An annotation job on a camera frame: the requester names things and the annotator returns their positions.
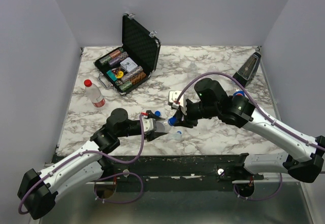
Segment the blue label pepsi bottle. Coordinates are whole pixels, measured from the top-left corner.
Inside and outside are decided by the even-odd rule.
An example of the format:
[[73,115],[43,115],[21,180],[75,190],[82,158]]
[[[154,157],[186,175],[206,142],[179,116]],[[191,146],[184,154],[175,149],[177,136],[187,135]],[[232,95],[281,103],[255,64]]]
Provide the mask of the blue label pepsi bottle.
[[171,130],[172,126],[169,123],[169,120],[165,121],[156,121],[156,132],[157,133],[168,133]]

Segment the red label plastic bottle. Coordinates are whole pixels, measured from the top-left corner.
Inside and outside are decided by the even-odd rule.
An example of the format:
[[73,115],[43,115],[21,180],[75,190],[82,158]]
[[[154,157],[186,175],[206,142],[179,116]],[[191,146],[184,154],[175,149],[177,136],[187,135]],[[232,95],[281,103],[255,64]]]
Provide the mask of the red label plastic bottle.
[[95,107],[100,108],[104,106],[106,101],[100,89],[95,84],[92,83],[90,87],[85,86],[85,93]]

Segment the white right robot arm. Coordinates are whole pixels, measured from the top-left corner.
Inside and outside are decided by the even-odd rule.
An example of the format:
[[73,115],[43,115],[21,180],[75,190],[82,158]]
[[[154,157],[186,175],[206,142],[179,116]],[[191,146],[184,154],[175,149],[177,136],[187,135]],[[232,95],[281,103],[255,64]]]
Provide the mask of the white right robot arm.
[[269,115],[243,95],[227,95],[218,81],[204,78],[194,89],[199,101],[185,99],[183,92],[170,91],[168,103],[176,110],[174,126],[193,128],[200,119],[217,117],[227,125],[251,131],[283,151],[275,154],[242,154],[234,165],[234,175],[245,179],[251,174],[284,173],[313,183],[324,164],[324,137],[302,134]]

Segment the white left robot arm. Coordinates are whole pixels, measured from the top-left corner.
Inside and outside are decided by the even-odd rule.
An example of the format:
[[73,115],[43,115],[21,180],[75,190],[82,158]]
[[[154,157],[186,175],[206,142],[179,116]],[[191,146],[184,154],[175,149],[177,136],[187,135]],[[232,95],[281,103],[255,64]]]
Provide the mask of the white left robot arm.
[[30,214],[36,220],[46,215],[64,194],[89,181],[106,181],[112,177],[111,162],[132,164],[140,157],[122,161],[109,154],[119,145],[120,137],[140,135],[152,141],[161,133],[156,123],[164,119],[148,110],[138,120],[130,120],[122,108],[114,109],[106,123],[84,145],[61,161],[40,171],[30,169],[21,181],[17,196],[19,214]]

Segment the red bottle cap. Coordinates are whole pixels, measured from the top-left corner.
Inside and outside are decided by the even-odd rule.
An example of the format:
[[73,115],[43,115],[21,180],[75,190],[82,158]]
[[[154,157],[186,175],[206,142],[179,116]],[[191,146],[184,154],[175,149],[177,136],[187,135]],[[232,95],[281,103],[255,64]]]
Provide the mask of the red bottle cap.
[[92,86],[92,81],[89,80],[89,79],[86,79],[86,80],[84,80],[84,85],[85,85],[86,87],[90,87],[90,86]]

